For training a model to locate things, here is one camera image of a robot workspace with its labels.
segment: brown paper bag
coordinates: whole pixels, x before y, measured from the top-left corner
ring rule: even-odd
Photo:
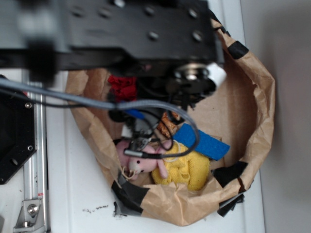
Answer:
[[[212,20],[212,24],[225,51],[227,79],[213,96],[189,113],[200,130],[221,137],[231,148],[224,159],[211,162],[213,173],[200,191],[188,191],[185,184],[155,185],[146,173],[140,174],[135,184],[128,182],[121,174],[113,143],[121,137],[122,124],[112,122],[107,111],[72,110],[124,214],[157,218],[179,226],[192,224],[249,189],[270,150],[275,81],[262,63],[232,39],[219,22]],[[110,89],[108,77],[105,69],[72,71],[66,91],[105,100]]]

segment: yellow stuffed toy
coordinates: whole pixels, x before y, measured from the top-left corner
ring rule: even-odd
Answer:
[[[180,153],[187,149],[183,144],[174,141],[172,149],[166,154]],[[161,177],[158,168],[151,173],[156,184],[186,183],[188,190],[200,190],[207,181],[209,158],[196,151],[182,157],[164,159],[164,165],[168,172],[167,179]]]

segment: red object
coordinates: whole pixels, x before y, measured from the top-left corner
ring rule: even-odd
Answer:
[[[116,102],[133,101],[137,97],[136,77],[116,77],[113,74],[108,78],[111,84],[110,92],[116,97]]]

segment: black mounting plate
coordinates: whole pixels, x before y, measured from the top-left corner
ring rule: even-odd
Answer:
[[[34,104],[0,93],[0,116],[0,184],[5,184],[36,150]]]

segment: white wall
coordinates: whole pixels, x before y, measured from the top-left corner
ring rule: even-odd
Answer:
[[[261,169],[267,233],[311,231],[311,0],[241,0],[246,45],[276,78]]]

